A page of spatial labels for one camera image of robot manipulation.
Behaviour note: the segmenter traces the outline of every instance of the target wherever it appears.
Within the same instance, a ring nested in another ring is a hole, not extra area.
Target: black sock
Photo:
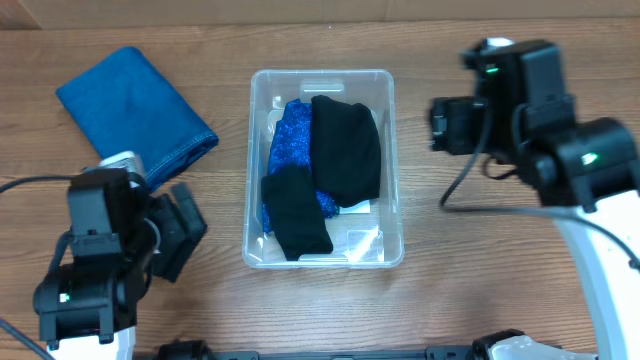
[[[369,108],[319,95],[311,99],[311,111],[316,188],[342,207],[380,197],[380,139]]]
[[[333,243],[307,168],[287,165],[263,177],[262,202],[288,261],[304,254],[331,254]]]

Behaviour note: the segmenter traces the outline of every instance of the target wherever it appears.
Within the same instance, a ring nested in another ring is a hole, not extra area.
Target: clear plastic container
[[[242,255],[254,268],[299,267],[386,268],[404,256],[402,215],[398,196],[398,157],[393,77],[385,70],[261,70],[251,80],[249,154]],[[267,173],[275,124],[285,105],[315,95],[369,107],[382,149],[380,198],[368,213],[340,214],[326,219],[333,242],[329,255],[303,255],[286,261],[273,233],[262,229],[260,180]]]

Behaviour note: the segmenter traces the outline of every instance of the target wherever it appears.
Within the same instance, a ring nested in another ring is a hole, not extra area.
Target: blue sparkly fabric
[[[311,104],[305,104],[300,99],[293,100],[284,108],[282,120],[276,123],[276,131],[269,153],[267,174],[273,175],[283,166],[296,164],[306,166],[311,170]],[[339,212],[329,194],[316,191],[316,197],[322,207],[325,218],[333,217]],[[271,232],[271,222],[267,208],[262,204],[262,219],[264,232]]]

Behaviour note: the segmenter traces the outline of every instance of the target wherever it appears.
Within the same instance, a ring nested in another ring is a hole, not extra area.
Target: wood grain surface
[[[429,150],[424,114],[433,97],[469,93],[460,50],[496,34],[547,38],[564,49],[581,119],[614,116],[640,138],[639,33],[640,19],[3,31],[0,182],[96,164],[54,91],[119,47],[137,46],[220,136],[176,179],[189,183],[210,230],[179,282],[155,281],[139,303],[138,350],[176,338],[218,351],[415,349],[515,327],[595,351],[572,259],[548,221],[438,210],[467,158]],[[243,262],[250,80],[265,68],[392,73],[406,249],[398,267],[266,271]],[[32,293],[69,226],[66,186],[34,183],[0,196],[0,314],[33,338]],[[477,171],[452,201],[537,205],[526,186]],[[0,333],[0,358],[32,357]]]

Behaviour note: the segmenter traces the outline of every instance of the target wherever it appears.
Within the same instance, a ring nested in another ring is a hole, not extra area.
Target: blue towel
[[[56,91],[104,159],[140,155],[151,191],[218,144],[202,121],[140,50],[122,48]]]

